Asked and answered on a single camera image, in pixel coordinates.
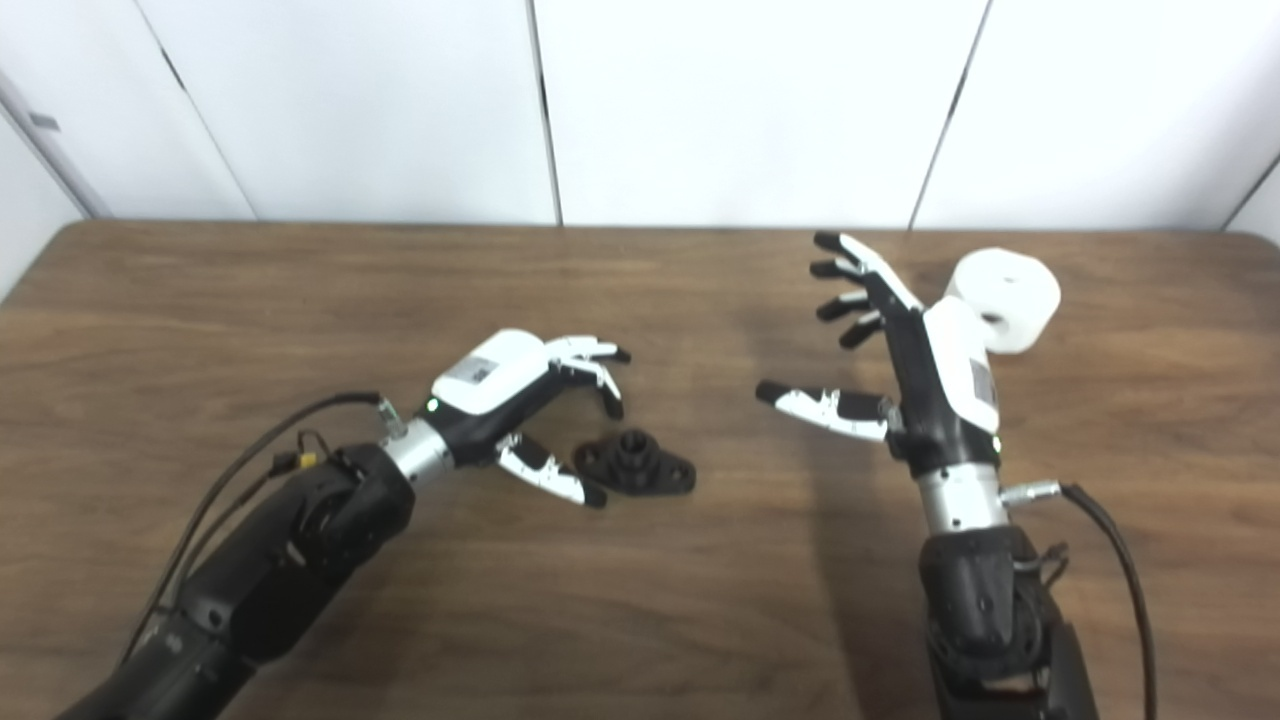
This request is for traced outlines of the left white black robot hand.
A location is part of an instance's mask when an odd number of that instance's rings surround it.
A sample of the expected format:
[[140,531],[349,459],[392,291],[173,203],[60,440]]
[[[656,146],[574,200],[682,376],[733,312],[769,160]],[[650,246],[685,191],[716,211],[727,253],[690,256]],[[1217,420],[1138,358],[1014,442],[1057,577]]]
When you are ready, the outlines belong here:
[[605,415],[622,419],[623,396],[605,364],[630,361],[628,351],[595,336],[541,340],[502,329],[434,380],[417,415],[440,436],[454,468],[497,465],[549,495],[602,509],[605,492],[521,428],[573,387],[595,389]]

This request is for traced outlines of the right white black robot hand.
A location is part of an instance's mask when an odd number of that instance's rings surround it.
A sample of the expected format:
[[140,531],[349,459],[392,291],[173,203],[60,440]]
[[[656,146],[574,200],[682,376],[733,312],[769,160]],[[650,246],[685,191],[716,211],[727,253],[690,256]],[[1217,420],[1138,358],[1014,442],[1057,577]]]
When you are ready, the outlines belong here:
[[914,477],[964,464],[997,468],[998,404],[977,316],[951,297],[925,306],[876,250],[850,234],[818,231],[814,243],[833,258],[814,261],[812,275],[858,286],[815,315],[833,322],[860,314],[838,338],[846,350],[883,333],[899,397],[760,380],[756,398],[833,433],[884,442]]

